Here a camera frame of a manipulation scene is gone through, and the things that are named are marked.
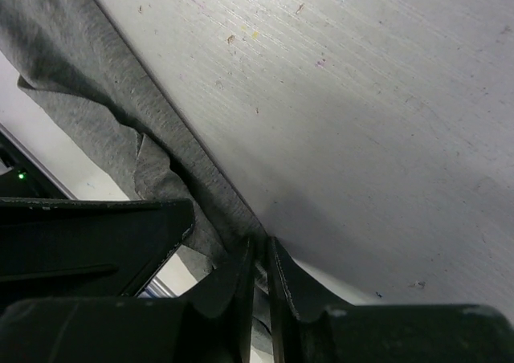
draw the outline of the white tabletop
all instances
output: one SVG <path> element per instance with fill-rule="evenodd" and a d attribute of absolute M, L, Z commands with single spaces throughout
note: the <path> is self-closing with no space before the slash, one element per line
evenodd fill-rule
<path fill-rule="evenodd" d="M 513 0 L 97 0 L 272 235 L 514 318 Z"/>

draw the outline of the gray fabric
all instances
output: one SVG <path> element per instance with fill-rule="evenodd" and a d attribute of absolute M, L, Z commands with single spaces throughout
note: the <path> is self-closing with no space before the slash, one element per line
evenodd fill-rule
<path fill-rule="evenodd" d="M 186 245 L 211 263 L 241 236 L 264 236 L 93 0 L 0 0 L 0 50 L 19 87 L 131 199 L 194 201 Z M 197 278 L 210 270 L 181 258 Z"/>

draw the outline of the debris speck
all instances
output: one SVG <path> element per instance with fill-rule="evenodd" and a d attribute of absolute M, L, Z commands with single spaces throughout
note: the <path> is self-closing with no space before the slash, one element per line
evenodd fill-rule
<path fill-rule="evenodd" d="M 414 281 L 409 288 L 417 288 L 417 289 L 425 289 L 426 282 L 424 281 Z"/>
<path fill-rule="evenodd" d="M 507 25 L 507 26 L 505 26 L 504 30 L 501 31 L 500 33 L 502 35 L 505 35 L 505 34 L 510 34 L 511 32 L 512 32 L 512 28 L 509 25 Z"/>
<path fill-rule="evenodd" d="M 298 15 L 304 7 L 305 7 L 305 3 L 300 4 L 300 6 L 298 7 L 298 10 L 296 10 L 295 14 Z"/>

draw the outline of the black plastic part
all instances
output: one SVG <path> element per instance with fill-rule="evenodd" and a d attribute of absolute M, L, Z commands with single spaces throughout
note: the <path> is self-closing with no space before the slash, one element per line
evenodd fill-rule
<path fill-rule="evenodd" d="M 254 245 L 177 299 L 26 300 L 0 318 L 0 361 L 250 360 Z"/>
<path fill-rule="evenodd" d="M 512 326 L 471 305 L 352 306 L 268 240 L 271 333 L 277 363 L 513 362 Z"/>
<path fill-rule="evenodd" d="M 0 311 L 46 296 L 134 296 L 194 225 L 190 201 L 0 200 Z"/>

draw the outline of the gray cloth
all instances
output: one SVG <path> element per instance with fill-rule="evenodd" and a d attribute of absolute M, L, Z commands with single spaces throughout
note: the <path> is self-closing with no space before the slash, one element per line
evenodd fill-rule
<path fill-rule="evenodd" d="M 131 199 L 194 202 L 186 245 L 209 263 L 181 259 L 197 278 L 242 236 L 265 235 L 93 0 L 0 0 L 0 50 L 19 87 Z"/>

